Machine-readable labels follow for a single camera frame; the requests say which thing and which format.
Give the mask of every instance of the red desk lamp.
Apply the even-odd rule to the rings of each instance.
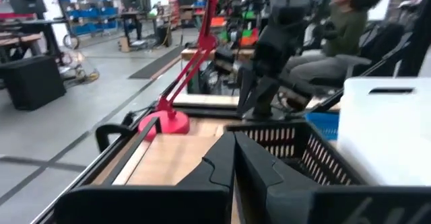
[[[148,122],[158,117],[162,126],[162,132],[167,134],[187,134],[190,131],[189,117],[183,113],[174,110],[172,107],[175,98],[192,79],[192,77],[198,72],[201,64],[208,58],[210,52],[217,46],[217,38],[210,33],[211,19],[216,12],[216,5],[218,0],[208,0],[207,7],[205,8],[205,14],[203,15],[202,28],[197,39],[198,46],[197,51],[187,63],[186,67],[181,71],[178,77],[163,91],[162,95],[158,100],[156,111],[147,115],[138,126],[138,131],[141,132]],[[181,84],[174,91],[174,88],[181,82]],[[168,100],[168,96],[174,91],[172,96]],[[151,131],[145,137],[146,141],[153,141],[156,137],[156,128],[153,127]]]

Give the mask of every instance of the wooden table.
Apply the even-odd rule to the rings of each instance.
[[[191,59],[191,57],[193,57],[193,55],[196,53],[197,49],[192,49],[192,48],[187,48],[184,49],[181,52],[181,58],[184,60],[189,61]],[[215,50],[212,50],[208,56],[208,60],[213,60],[214,59],[214,52]],[[239,60],[249,60],[252,55],[254,53],[253,49],[241,49],[240,53],[239,53]]]
[[[115,185],[175,185],[190,173],[213,144],[223,135],[225,124],[234,120],[191,119],[188,135],[157,135],[150,144],[143,141],[116,177]],[[92,182],[101,184],[120,158],[136,141],[134,136]],[[235,194],[232,222],[239,224]]]
[[[0,36],[9,36],[11,35],[9,32],[0,32]],[[42,38],[42,34],[31,34],[28,36],[22,36],[22,37],[11,37],[11,38],[5,38],[0,39],[0,62],[1,63],[7,63],[12,61],[11,55],[10,55],[10,49],[11,48],[17,48],[19,47],[19,43],[26,43],[29,46],[29,49],[32,52],[33,56],[41,54],[40,47],[37,43],[39,39]]]
[[[0,32],[0,36],[8,36],[8,35],[10,35],[10,33]],[[22,36],[21,42],[33,42],[41,38],[42,38],[41,34],[32,34],[28,36]],[[0,39],[0,46],[7,46],[7,45],[12,45],[17,43],[20,43],[19,37]]]
[[[325,99],[312,99],[308,105],[307,109],[311,109],[317,104],[323,102]],[[201,95],[201,94],[179,94],[174,103],[177,104],[207,104],[208,106],[237,106],[239,101],[239,96],[211,96],[211,95]],[[339,103],[334,105],[330,110],[339,111]]]

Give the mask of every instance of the blue bin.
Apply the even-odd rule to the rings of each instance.
[[[96,23],[94,24],[94,27],[96,28],[96,30],[102,30],[104,29],[104,26],[102,23]]]
[[[72,27],[72,31],[75,35],[83,35],[83,34],[89,33],[87,25],[74,26],[74,27]]]
[[[115,15],[117,14],[116,8],[113,7],[105,7],[104,10],[102,10],[102,15]]]
[[[338,113],[308,113],[305,115],[307,121],[313,123],[327,140],[337,140],[338,138]]]
[[[81,15],[80,11],[78,10],[69,11],[68,14],[69,14],[69,17],[73,16],[73,18],[79,18]]]
[[[86,18],[98,17],[98,10],[97,9],[81,10],[81,17],[86,17]]]
[[[113,21],[113,22],[108,22],[108,28],[116,28],[117,27],[117,22]]]
[[[89,33],[100,31],[100,29],[98,29],[94,23],[88,23],[87,26],[88,26]]]

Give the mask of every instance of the green object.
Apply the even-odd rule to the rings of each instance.
[[[252,11],[242,12],[242,16],[246,19],[255,19],[255,14]]]
[[[242,32],[242,37],[251,37],[251,35],[253,34],[252,30],[245,30]],[[228,40],[228,33],[226,31],[222,32],[219,34],[219,38],[221,40]]]

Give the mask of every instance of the black plastic crate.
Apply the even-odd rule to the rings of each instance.
[[[366,184],[317,128],[305,120],[226,126],[242,132],[272,155],[321,185]]]

